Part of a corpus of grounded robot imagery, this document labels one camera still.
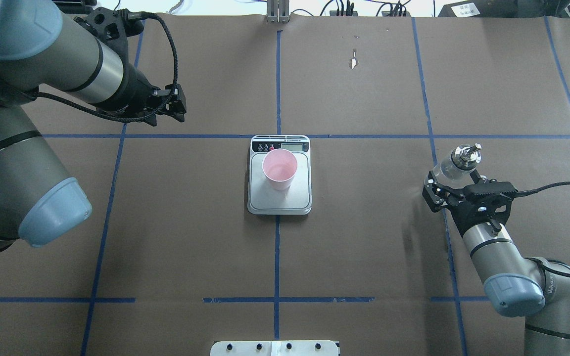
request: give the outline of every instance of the white wall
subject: white wall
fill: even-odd
[[[167,12],[179,0],[122,0],[120,8],[128,8],[131,11]],[[436,13],[441,11],[444,4],[458,2],[460,0],[436,0]],[[117,0],[98,0],[100,6],[114,8]],[[290,10],[303,8],[317,16],[323,9],[325,0],[290,0]],[[355,10],[360,16],[375,16],[381,4],[365,0],[355,1]],[[411,0],[406,8],[412,16],[432,16],[432,0]],[[267,5],[264,2],[250,2],[250,0],[184,0],[184,4],[174,11],[180,15],[242,15],[242,14],[265,14]],[[327,7],[335,10],[335,2]]]

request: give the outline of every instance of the metal bracket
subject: metal bracket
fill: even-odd
[[[289,0],[267,0],[267,22],[289,22]]]
[[[276,340],[215,342],[210,356],[340,356],[340,342],[331,340]]]

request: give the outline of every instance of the black cable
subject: black cable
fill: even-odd
[[[178,70],[177,70],[177,49],[175,47],[175,43],[173,42],[173,38],[170,34],[170,30],[168,30],[168,27],[166,25],[166,23],[164,22],[164,20],[162,20],[162,18],[160,16],[158,16],[157,14],[154,13],[141,13],[142,14],[142,18],[146,19],[146,18],[152,18],[158,22],[160,22],[160,25],[162,26],[162,28],[164,29],[165,34],[167,35],[168,38],[168,43],[170,44],[170,49],[173,53],[173,60],[174,60],[174,65],[173,65],[173,84],[172,87],[170,88],[170,90],[174,90],[177,88],[177,77],[178,77]],[[122,122],[124,124],[128,124],[130,122],[142,122],[145,119],[152,117],[154,115],[156,115],[156,113],[163,107],[166,106],[166,104],[168,104],[168,102],[170,101],[170,95],[167,95],[167,97],[165,97],[165,99],[162,101],[162,103],[155,109],[153,110],[151,113],[144,115],[143,117],[117,117],[114,115],[107,115],[104,113],[99,113],[97,111],[94,111],[90,108],[86,108],[85,106],[79,105],[77,103],[73,103],[72,101],[65,99],[63,97],[54,95],[54,94],[50,94],[47,92],[37,92],[36,94],[34,94],[35,97],[45,97],[47,99],[52,99],[55,101],[58,101],[59,103],[63,103],[69,106],[72,106],[72,108],[81,110],[81,111],[85,111],[86,113],[90,114],[90,115],[94,115],[97,117],[100,117],[102,119],[106,119],[106,120],[110,120],[110,121],[117,121],[117,122]]]
[[[314,16],[312,13],[310,13],[309,11],[305,10],[305,9],[295,9],[294,11],[292,11],[291,13],[295,13],[296,11],[305,11],[306,13]]]
[[[171,7],[170,9],[168,9],[167,13],[173,14],[173,12],[176,9],[179,9],[180,7],[182,7],[182,5],[184,4],[184,0],[179,0],[179,2],[177,4],[175,4],[173,7]]]
[[[539,188],[536,188],[536,189],[531,189],[531,190],[528,190],[528,191],[520,191],[520,192],[517,192],[517,193],[516,193],[515,198],[520,198],[520,197],[523,197],[523,196],[530,196],[530,195],[532,195],[532,194],[536,194],[537,192],[541,192],[541,191],[543,191],[543,190],[545,190],[545,189],[549,189],[549,188],[553,188],[553,187],[559,187],[559,186],[561,186],[561,185],[570,185],[570,182],[553,183],[553,184],[548,184],[548,185],[545,185],[545,186],[543,186],[543,187],[539,187]]]
[[[551,273],[556,274],[556,275],[561,275],[562,277],[568,277],[568,278],[570,278],[570,273],[560,272],[559,270],[555,270],[555,269],[553,269],[553,268],[551,268],[551,267],[547,267],[547,266],[545,266],[545,264],[542,263],[542,261],[539,260],[539,259],[534,259],[534,257],[525,257],[525,259],[528,259],[529,261],[534,261],[534,262],[536,262],[536,265],[538,265],[538,268],[540,268],[541,270],[545,270],[545,271],[547,271],[547,272],[551,272]]]
[[[393,4],[389,3],[389,2],[385,2],[382,4],[382,6],[380,6],[380,8],[378,9],[378,11],[375,13],[375,17],[378,17],[378,15],[380,14],[380,11],[382,11],[382,7],[384,7],[385,5],[390,5],[391,6],[391,11],[393,11]]]
[[[402,7],[402,2],[398,0],[398,2],[395,4],[395,9],[391,7],[391,12],[387,16],[400,16],[400,14],[402,14]]]
[[[561,3],[561,1],[558,0],[558,5],[556,5],[556,13],[554,13],[554,17],[558,16],[558,10],[560,9],[560,3]]]
[[[321,14],[319,14],[319,16],[322,16],[322,15],[323,15],[325,9],[327,8],[327,6],[329,6],[329,4],[330,4],[331,2],[333,2],[333,0],[327,1],[327,3],[325,4],[325,6],[323,7],[323,9],[321,10]]]
[[[561,265],[566,265],[564,262],[559,261],[559,260],[547,259],[547,261],[549,261],[549,262],[554,262],[554,263],[561,264]]]

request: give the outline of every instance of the digital kitchen scale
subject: digital kitchen scale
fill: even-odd
[[[288,189],[273,189],[263,174],[263,158],[272,149],[289,149],[298,170]],[[304,135],[256,135],[249,145],[247,209],[258,215],[305,215],[312,209],[312,157]]]

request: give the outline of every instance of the pink cup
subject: pink cup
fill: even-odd
[[[298,170],[298,160],[287,149],[272,149],[263,158],[263,173],[276,190],[287,189],[294,180],[296,170]]]

